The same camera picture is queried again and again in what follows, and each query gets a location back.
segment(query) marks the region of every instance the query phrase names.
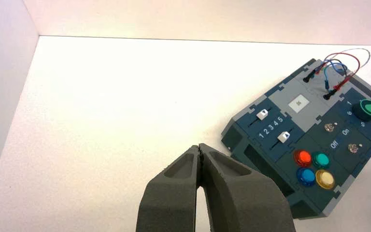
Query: rotary knob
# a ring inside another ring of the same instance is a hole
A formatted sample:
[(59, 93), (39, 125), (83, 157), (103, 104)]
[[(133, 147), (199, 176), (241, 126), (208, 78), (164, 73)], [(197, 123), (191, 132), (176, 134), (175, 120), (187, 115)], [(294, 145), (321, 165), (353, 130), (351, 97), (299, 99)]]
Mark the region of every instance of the rotary knob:
[(371, 120), (371, 100), (361, 100), (359, 103), (352, 106), (352, 111), (356, 117), (362, 121)]

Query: yellow button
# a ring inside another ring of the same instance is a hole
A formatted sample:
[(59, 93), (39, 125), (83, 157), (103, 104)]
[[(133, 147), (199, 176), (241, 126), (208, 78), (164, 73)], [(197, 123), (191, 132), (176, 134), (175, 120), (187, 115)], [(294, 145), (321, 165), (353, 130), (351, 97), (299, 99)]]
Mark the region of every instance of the yellow button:
[(316, 182), (324, 189), (332, 189), (335, 186), (335, 179), (332, 174), (326, 170), (320, 169), (315, 173)]

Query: red wire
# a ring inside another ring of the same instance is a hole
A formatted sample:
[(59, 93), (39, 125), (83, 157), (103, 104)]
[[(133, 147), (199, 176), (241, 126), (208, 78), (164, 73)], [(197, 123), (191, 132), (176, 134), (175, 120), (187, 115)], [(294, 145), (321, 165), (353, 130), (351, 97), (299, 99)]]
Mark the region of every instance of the red wire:
[[(330, 56), (332, 56), (332, 55), (339, 55), (339, 54), (347, 55), (347, 56), (351, 56), (351, 57), (353, 57), (353, 58), (357, 61), (357, 69), (353, 72), (352, 75), (346, 76), (345, 79), (344, 79), (343, 81), (341, 81), (339, 84), (337, 84), (336, 86), (334, 86), (333, 88), (334, 88), (335, 90), (339, 90), (339, 89), (340, 89), (340, 88), (341, 88), (341, 87), (342, 87), (346, 82), (348, 82), (348, 81), (352, 78), (352, 76), (355, 75), (355, 74), (359, 71), (359, 69), (360, 69), (360, 61), (359, 61), (359, 59), (358, 59), (357, 57), (355, 57), (354, 55), (351, 55), (351, 54), (349, 54), (349, 53), (344, 53), (344, 52), (336, 52), (336, 53), (332, 53), (332, 54), (327, 55), (327, 57), (325, 57), (324, 60), (326, 60), (328, 57), (330, 57)], [(321, 66), (321, 68), (319, 69), (319, 71), (317, 72), (317, 74), (322, 70), (322, 68), (325, 66), (326, 63), (328, 63), (328, 61), (325, 61), (325, 62), (322, 64), (322, 66)]]

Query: green button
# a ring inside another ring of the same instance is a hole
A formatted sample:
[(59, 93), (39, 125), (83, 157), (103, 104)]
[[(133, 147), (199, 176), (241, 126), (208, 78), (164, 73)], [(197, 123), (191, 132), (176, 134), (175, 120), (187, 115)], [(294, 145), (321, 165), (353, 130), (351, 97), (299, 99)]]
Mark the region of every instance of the green button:
[(324, 153), (317, 153), (314, 157), (314, 165), (318, 168), (326, 168), (329, 165), (329, 158)]

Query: blue wire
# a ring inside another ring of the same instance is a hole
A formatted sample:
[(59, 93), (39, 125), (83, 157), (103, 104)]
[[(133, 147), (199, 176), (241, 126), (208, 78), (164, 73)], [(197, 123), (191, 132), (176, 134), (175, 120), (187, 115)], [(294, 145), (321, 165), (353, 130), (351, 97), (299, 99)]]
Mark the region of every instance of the blue wire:
[(346, 70), (348, 70), (348, 67), (347, 67), (346, 65), (344, 65), (344, 64), (342, 64), (342, 63), (333, 63), (332, 61), (330, 61), (330, 64), (327, 65), (327, 66), (325, 67), (325, 69), (324, 69), (324, 75), (325, 75), (325, 80), (326, 80), (326, 81), (328, 80), (328, 75), (327, 75), (327, 73), (326, 73), (326, 69), (327, 69), (329, 66), (332, 66), (333, 69), (334, 69), (337, 73), (340, 74), (340, 72), (339, 72), (337, 69), (335, 69), (335, 66), (337, 66), (337, 65), (341, 65), (342, 68), (343, 68), (343, 71), (345, 71), (345, 72), (346, 72)]
[(330, 63), (329, 65), (327, 65), (324, 69), (324, 75), (325, 75), (325, 89), (329, 92), (329, 81), (328, 81), (328, 75), (326, 73), (326, 70), (328, 69), (329, 66), (332, 66), (333, 69), (335, 69), (335, 66), (336, 65), (341, 65), (344, 72), (346, 73), (346, 70), (348, 69), (348, 67), (342, 63)]
[[(338, 60), (338, 59), (326, 59), (326, 60), (324, 60), (324, 62), (322, 62), (322, 64), (324, 64), (324, 63), (327, 61), (327, 62), (329, 62), (331, 65), (333, 65), (334, 63), (333, 63), (332, 61), (334, 61), (334, 60), (338, 61), (339, 63), (336, 63), (336, 64), (341, 64), (343, 70), (346, 72), (346, 70), (347, 70), (348, 68), (347, 68), (345, 65), (343, 65), (342, 62), (341, 62), (340, 60)], [(337, 73), (341, 74), (340, 71), (337, 70), (337, 69), (335, 68), (334, 65), (333, 65), (333, 69), (334, 69)]]

